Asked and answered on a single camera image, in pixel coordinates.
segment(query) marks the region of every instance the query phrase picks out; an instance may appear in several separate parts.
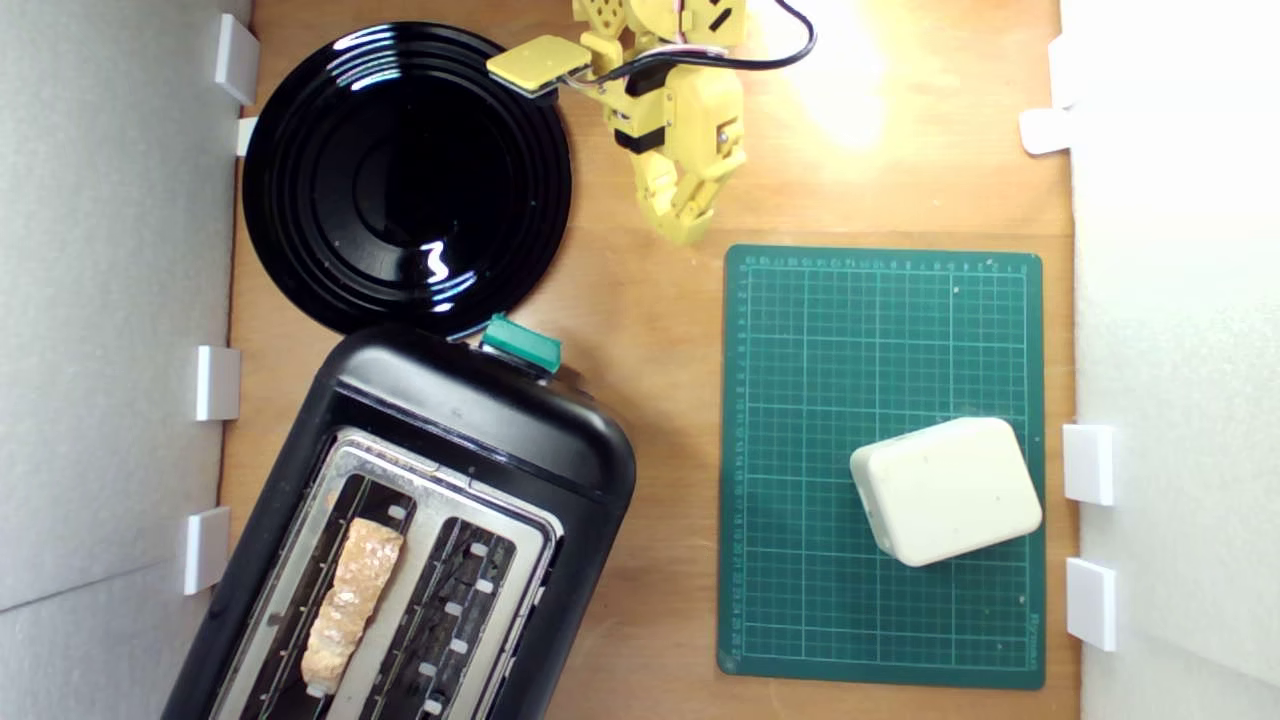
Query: toaster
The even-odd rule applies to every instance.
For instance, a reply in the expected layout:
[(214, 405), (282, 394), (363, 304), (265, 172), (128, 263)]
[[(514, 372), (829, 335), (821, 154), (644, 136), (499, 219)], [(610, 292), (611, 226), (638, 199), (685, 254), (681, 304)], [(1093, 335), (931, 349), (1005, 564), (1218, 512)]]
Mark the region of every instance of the toaster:
[[(329, 355), (163, 717), (540, 717), (622, 523), (635, 459), (558, 345), (397, 325)], [(403, 538), (335, 692), (300, 670), (353, 523)]]

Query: white clip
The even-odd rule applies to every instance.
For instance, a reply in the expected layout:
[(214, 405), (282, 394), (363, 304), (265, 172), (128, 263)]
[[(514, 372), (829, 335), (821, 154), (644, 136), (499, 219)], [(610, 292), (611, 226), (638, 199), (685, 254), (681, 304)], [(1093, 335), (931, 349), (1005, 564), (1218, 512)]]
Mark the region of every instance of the white clip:
[(214, 82), (239, 100), (252, 105), (257, 96), (257, 59), (261, 53), (257, 38), (230, 13), (223, 13), (218, 27), (218, 61)]
[(1105, 652), (1116, 650), (1116, 571), (1066, 559), (1066, 632)]
[(1048, 44), (1048, 92), (1053, 108), (1065, 110), (1084, 94), (1085, 72), (1079, 44), (1060, 35)]
[(1071, 146), (1071, 117), (1056, 108), (1023, 110), (1018, 115), (1023, 149), (1032, 155), (1044, 155)]
[(241, 118), (236, 136), (236, 156), (248, 155), (248, 141), (253, 138), (253, 128), (257, 127), (257, 118)]
[(1114, 434), (1106, 425), (1062, 425), (1062, 486), (1068, 498), (1115, 505)]
[(1046, 155), (1071, 147), (1071, 115), (1068, 108), (1075, 105), (1088, 85), (1085, 63), (1080, 45), (1070, 36), (1060, 35), (1048, 44), (1048, 85), (1052, 108), (1023, 110), (1018, 117), (1018, 129), (1023, 149), (1032, 155)]
[(230, 546), (230, 507), (187, 516), (187, 566), (182, 592), (196, 594), (223, 577)]
[(196, 420), (239, 418), (239, 350), (201, 345), (196, 351)]

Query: green cutting mat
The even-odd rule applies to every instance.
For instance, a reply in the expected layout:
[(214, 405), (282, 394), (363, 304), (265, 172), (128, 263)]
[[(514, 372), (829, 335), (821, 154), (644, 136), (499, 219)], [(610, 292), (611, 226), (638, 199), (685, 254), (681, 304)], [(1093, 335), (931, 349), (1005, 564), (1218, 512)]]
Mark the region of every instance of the green cutting mat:
[(1043, 503), (1039, 259), (740, 245), (724, 265), (721, 667), (1042, 687), (1043, 527), (911, 569), (849, 474), (859, 446), (995, 415)]

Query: white wall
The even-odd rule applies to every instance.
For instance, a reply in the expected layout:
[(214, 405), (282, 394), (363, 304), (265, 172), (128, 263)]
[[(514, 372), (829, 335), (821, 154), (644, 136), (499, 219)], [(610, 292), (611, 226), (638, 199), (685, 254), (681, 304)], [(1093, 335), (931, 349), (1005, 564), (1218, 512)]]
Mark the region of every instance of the white wall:
[(155, 716), (206, 597), (195, 348), (227, 340), (250, 0), (0, 3), (0, 719)]
[(1116, 428), (1117, 651), (1089, 720), (1280, 717), (1280, 45), (1274, 3), (1062, 0), (1079, 421)]

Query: wooden surface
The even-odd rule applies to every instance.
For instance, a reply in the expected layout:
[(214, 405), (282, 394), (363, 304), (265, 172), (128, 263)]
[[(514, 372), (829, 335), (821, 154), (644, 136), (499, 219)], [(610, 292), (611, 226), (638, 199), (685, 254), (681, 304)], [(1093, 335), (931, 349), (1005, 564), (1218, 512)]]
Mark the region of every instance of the wooden surface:
[[(566, 341), (566, 359), (625, 425), (635, 500), (561, 678), (552, 719), (1079, 717), (1079, 647), (1065, 633), (1062, 559), (1075, 515), (1060, 433), (1074, 414), (1071, 215), (1065, 158), (1032, 159), (1018, 113), (1048, 102), (1053, 0), (809, 0), (818, 50), (744, 78), (748, 165), (707, 241), (677, 249), (643, 224), (626, 155), (591, 101), (561, 104), (573, 145), (564, 246), (515, 314)], [(799, 35), (755, 0), (740, 54)], [(504, 45), (576, 37), (570, 3), (257, 0), (259, 99), (320, 45), (393, 19), (460, 24)], [(255, 114), (251, 108), (247, 114)], [(714, 662), (723, 255), (736, 242), (905, 245), (1038, 252), (1044, 260), (1048, 438), (1048, 683), (959, 691), (731, 678)], [(312, 373), (335, 336), (266, 279), (239, 220), (230, 341), (241, 420), (227, 430), (221, 500), (238, 534)]]

